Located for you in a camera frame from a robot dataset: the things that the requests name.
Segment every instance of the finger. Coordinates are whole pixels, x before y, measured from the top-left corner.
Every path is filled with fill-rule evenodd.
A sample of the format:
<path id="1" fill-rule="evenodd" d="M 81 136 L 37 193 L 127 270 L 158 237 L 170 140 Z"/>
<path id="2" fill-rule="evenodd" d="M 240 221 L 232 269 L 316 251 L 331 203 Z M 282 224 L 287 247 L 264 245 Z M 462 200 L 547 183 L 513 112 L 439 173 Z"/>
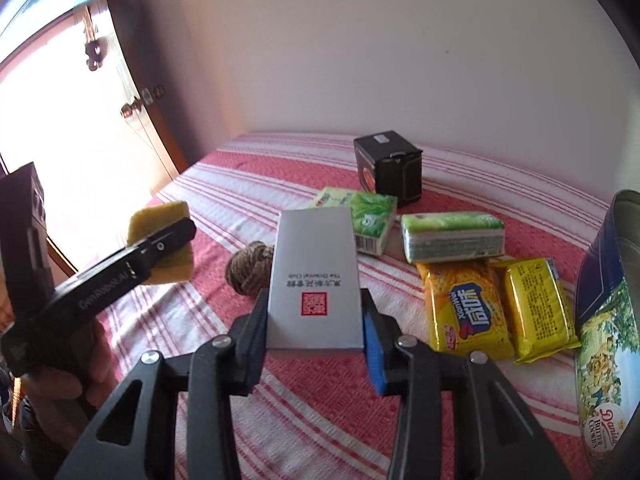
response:
<path id="1" fill-rule="evenodd" d="M 104 326 L 95 317 L 94 317 L 94 335 L 96 339 L 105 335 Z"/>
<path id="2" fill-rule="evenodd" d="M 89 377 L 95 383 L 104 382 L 111 364 L 111 347 L 103 332 L 102 336 L 96 335 L 95 338 L 94 351 L 89 362 Z"/>
<path id="3" fill-rule="evenodd" d="M 38 395 L 31 395 L 29 402 L 40 428 L 49 440 L 67 451 L 71 450 L 86 425 L 86 416 L 80 410 L 78 403 L 69 403 L 64 400 L 52 402 Z"/>
<path id="4" fill-rule="evenodd" d="M 100 408 L 115 387 L 116 377 L 112 369 L 103 383 L 94 383 L 89 386 L 86 391 L 86 400 L 90 405 Z"/>
<path id="5" fill-rule="evenodd" d="M 77 399 L 82 395 L 82 384 L 74 375 L 48 366 L 41 366 L 22 377 L 28 397 L 61 400 Z"/>

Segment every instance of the ball of twine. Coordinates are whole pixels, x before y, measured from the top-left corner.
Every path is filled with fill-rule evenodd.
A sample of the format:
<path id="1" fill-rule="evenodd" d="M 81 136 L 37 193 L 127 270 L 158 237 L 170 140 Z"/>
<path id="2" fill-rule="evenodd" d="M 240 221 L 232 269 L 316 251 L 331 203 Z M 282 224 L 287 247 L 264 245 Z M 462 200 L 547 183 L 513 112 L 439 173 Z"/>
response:
<path id="1" fill-rule="evenodd" d="M 269 286 L 272 263 L 273 247 L 251 242 L 226 263 L 226 282 L 238 294 L 257 296 L 260 289 Z"/>

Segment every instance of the pink striped blanket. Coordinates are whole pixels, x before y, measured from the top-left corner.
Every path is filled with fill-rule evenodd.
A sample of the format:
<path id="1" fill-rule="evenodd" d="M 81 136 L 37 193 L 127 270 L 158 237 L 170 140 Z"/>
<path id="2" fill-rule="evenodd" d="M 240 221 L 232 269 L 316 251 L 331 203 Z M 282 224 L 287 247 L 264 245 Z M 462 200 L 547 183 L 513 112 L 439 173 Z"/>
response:
<path id="1" fill-rule="evenodd" d="M 224 333 L 251 300 L 226 285 L 232 253 L 252 240 L 274 243 L 278 214 L 302 208 L 324 186 L 360 188 L 352 137 L 251 134 L 230 142 L 158 193 L 186 200 L 198 232 L 188 283 L 141 286 L 104 313 L 125 375 L 149 348 L 165 356 L 194 351 Z M 425 148 L 422 199 L 402 212 L 483 210 L 507 226 L 511 256 L 551 256 L 573 299 L 585 248 L 607 205 L 550 178 L 465 153 Z M 405 333 L 426 336 L 416 269 L 398 252 L 398 226 L 382 258 L 360 254 L 360 281 Z M 561 352 L 530 365 L 500 364 L 575 479 L 590 475 L 582 452 L 574 357 Z M 247 479 L 373 478 L 390 463 L 398 404 L 375 395 L 363 358 L 273 360 L 248 398 L 233 398 L 236 444 Z M 443 478 L 452 478 L 450 402 L 444 399 Z M 185 399 L 178 405 L 176 469 L 186 478 Z"/>

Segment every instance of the green tissue pack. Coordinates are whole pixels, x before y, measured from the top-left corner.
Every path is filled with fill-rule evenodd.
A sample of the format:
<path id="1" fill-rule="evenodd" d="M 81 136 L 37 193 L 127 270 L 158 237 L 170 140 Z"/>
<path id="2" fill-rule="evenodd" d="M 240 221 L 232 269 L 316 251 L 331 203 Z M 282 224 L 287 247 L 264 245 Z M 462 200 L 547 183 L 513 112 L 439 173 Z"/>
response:
<path id="1" fill-rule="evenodd" d="M 395 196 L 340 187 L 325 187 L 312 200 L 308 208 L 351 208 L 357 250 L 365 254 L 382 256 L 389 231 L 396 219 L 397 206 L 398 199 Z"/>
<path id="2" fill-rule="evenodd" d="M 504 254 L 504 223 L 482 212 L 402 215 L 404 255 L 410 264 L 472 260 Z"/>

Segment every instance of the yellow biscuit package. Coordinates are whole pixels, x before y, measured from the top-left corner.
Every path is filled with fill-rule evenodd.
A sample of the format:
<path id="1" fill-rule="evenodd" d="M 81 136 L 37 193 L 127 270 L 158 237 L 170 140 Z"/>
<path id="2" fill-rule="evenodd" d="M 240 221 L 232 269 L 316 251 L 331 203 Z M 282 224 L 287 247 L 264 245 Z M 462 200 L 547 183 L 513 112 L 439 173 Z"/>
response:
<path id="1" fill-rule="evenodd" d="M 417 264 L 429 323 L 429 345 L 466 356 L 482 350 L 491 359 L 513 357 L 507 322 L 486 263 Z"/>
<path id="2" fill-rule="evenodd" d="M 504 274 L 504 309 L 516 363 L 530 363 L 580 346 L 574 316 L 552 260 L 503 260 L 492 266 Z"/>

